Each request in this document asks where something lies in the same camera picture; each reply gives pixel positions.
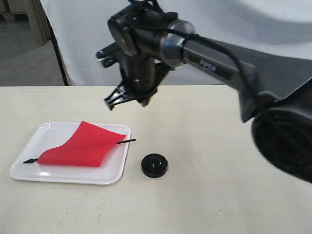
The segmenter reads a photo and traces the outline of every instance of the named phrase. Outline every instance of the table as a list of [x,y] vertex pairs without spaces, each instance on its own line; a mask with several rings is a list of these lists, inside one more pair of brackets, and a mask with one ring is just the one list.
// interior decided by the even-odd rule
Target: table
[[[163,86],[150,105],[110,112],[113,87],[0,88],[1,234],[293,234],[312,231],[312,185],[255,149],[238,97],[226,86]],[[111,186],[16,181],[10,166],[49,121],[132,128],[123,178]],[[169,170],[149,179],[149,153]]]

